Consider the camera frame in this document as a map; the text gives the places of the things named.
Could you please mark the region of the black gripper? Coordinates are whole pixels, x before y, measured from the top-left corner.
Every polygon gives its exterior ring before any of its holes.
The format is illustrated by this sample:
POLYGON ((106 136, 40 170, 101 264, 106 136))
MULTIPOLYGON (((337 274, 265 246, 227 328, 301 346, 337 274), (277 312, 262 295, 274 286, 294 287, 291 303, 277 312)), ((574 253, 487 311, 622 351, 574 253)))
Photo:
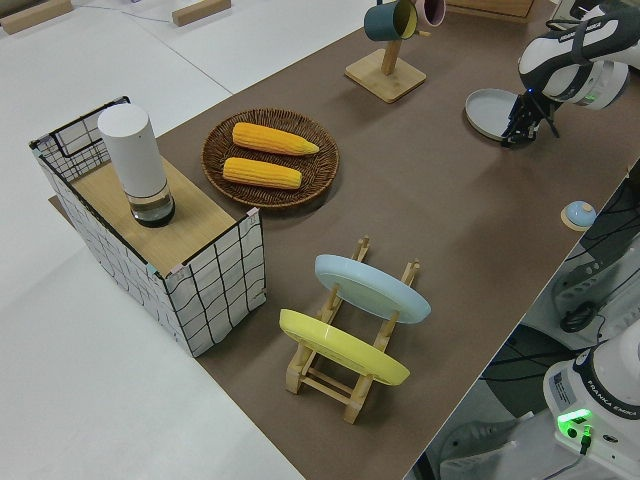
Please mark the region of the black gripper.
POLYGON ((520 99, 514 101, 508 114, 507 126, 502 133, 503 147, 513 147, 521 142, 520 117, 528 123, 522 127, 522 144, 529 145, 536 140, 539 122, 546 117, 544 97, 527 89, 520 99))

